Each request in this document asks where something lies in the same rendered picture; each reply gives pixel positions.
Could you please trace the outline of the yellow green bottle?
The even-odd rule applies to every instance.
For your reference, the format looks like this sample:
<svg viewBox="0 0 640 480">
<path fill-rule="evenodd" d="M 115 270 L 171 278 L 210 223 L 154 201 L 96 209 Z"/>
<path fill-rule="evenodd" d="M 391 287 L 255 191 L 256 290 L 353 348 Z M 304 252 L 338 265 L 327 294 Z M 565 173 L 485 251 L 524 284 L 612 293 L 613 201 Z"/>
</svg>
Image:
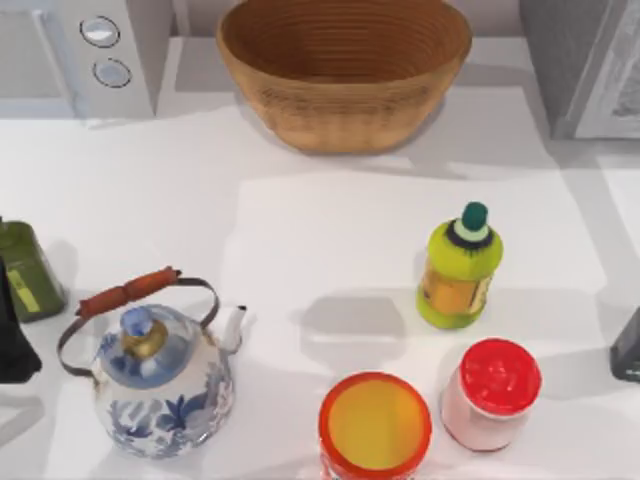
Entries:
<svg viewBox="0 0 640 480">
<path fill-rule="evenodd" d="M 504 252 L 488 215 L 485 204 L 471 201 L 460 216 L 441 223 L 429 237 L 416 308 L 436 328 L 465 328 L 486 306 Z"/>
</svg>

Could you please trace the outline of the orange and yellow cup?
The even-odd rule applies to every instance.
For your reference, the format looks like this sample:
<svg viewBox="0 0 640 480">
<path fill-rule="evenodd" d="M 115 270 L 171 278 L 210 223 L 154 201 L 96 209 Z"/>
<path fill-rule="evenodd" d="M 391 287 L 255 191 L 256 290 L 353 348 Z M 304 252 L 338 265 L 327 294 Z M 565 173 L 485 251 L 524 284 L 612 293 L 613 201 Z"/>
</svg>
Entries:
<svg viewBox="0 0 640 480">
<path fill-rule="evenodd" d="M 432 436 L 429 408 L 405 380 L 365 371 L 336 383 L 318 415 L 321 480 L 414 480 Z"/>
</svg>

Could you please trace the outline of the brown woven basket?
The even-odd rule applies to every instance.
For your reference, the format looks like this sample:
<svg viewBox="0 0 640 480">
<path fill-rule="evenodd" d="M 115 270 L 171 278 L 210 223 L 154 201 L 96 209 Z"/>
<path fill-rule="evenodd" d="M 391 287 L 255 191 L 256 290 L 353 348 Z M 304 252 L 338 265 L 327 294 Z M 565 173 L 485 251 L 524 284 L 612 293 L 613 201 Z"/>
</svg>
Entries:
<svg viewBox="0 0 640 480">
<path fill-rule="evenodd" d="M 447 0 L 242 0 L 220 20 L 223 61 L 282 142 L 369 154 L 410 138 L 472 46 Z"/>
</svg>

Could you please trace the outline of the red lidded jar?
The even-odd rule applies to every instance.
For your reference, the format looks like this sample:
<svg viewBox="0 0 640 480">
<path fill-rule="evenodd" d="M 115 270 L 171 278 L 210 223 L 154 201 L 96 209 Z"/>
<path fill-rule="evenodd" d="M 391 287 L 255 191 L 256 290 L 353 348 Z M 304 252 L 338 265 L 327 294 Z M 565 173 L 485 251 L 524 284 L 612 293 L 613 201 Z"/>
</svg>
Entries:
<svg viewBox="0 0 640 480">
<path fill-rule="evenodd" d="M 541 386 L 539 365 L 524 347 L 498 337 L 480 340 L 464 352 L 442 391 L 443 426 L 468 450 L 501 450 L 527 423 Z"/>
</svg>

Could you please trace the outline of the dark green box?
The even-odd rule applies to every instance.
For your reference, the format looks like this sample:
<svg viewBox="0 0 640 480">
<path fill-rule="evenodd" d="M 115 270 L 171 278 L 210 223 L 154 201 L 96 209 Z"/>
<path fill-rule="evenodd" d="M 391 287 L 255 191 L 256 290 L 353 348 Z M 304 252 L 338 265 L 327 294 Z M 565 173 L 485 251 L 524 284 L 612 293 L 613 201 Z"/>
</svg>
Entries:
<svg viewBox="0 0 640 480">
<path fill-rule="evenodd" d="M 28 223 L 0 216 L 0 257 L 20 322 L 42 320 L 64 310 L 65 291 Z"/>
</svg>

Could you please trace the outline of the dark grey box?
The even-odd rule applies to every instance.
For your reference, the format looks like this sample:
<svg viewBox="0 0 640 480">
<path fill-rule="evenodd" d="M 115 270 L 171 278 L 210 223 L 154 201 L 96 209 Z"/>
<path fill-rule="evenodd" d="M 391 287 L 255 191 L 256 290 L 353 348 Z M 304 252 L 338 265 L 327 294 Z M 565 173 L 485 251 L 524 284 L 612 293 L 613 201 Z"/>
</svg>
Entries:
<svg viewBox="0 0 640 480">
<path fill-rule="evenodd" d="M 638 307 L 609 350 L 612 375 L 640 384 L 640 307 Z"/>
</svg>

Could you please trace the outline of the blue and white kettle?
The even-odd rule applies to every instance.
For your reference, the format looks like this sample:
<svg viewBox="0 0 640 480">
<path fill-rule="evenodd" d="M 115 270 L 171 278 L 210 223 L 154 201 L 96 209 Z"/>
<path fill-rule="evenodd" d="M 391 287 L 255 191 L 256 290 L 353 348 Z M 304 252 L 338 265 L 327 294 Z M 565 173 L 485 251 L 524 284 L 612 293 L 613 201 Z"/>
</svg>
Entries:
<svg viewBox="0 0 640 480">
<path fill-rule="evenodd" d="M 172 307 L 143 304 L 167 287 L 210 290 L 204 279 L 185 277 L 172 267 L 135 278 L 82 300 L 56 350 L 90 320 L 118 308 L 116 327 L 102 336 L 90 366 L 62 368 L 93 383 L 98 419 L 122 451 L 164 460 L 183 455 L 212 438 L 234 404 L 230 358 L 242 345 L 244 305 L 233 307 L 222 339 L 210 325 L 221 301 L 196 320 Z"/>
</svg>

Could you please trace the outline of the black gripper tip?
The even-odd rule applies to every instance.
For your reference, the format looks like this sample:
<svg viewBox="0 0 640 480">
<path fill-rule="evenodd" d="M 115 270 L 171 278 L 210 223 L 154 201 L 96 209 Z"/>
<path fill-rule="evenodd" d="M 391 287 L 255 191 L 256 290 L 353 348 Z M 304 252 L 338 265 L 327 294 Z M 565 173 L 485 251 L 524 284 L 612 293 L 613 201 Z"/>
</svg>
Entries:
<svg viewBox="0 0 640 480">
<path fill-rule="evenodd" d="M 41 369 L 42 361 L 18 321 L 0 256 L 0 385 L 25 384 Z"/>
</svg>

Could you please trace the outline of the round microwave knob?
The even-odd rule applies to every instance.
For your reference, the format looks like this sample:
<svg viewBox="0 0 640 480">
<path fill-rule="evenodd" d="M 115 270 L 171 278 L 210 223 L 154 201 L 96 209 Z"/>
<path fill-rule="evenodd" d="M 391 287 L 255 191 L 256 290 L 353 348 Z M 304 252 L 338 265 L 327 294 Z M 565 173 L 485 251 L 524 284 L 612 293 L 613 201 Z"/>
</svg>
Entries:
<svg viewBox="0 0 640 480">
<path fill-rule="evenodd" d="M 120 40 L 119 27 L 105 16 L 82 20 L 79 31 L 88 44 L 97 48 L 111 48 Z"/>
<path fill-rule="evenodd" d="M 107 88 L 124 88 L 132 80 L 132 73 L 129 67 L 114 58 L 95 62 L 92 67 L 92 72 L 94 78 Z"/>
</svg>

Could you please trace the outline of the pale microwave oven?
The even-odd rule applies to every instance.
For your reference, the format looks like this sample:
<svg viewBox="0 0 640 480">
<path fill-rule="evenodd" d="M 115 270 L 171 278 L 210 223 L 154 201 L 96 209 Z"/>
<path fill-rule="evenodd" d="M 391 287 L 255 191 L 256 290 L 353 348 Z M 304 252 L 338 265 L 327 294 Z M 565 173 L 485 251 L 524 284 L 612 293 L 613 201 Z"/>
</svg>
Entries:
<svg viewBox="0 0 640 480">
<path fill-rule="evenodd" d="M 111 48 L 80 34 L 97 16 L 120 29 Z M 154 117 L 173 23 L 173 0 L 0 0 L 0 119 Z M 93 64 L 108 58 L 131 70 L 126 87 L 94 78 Z"/>
</svg>

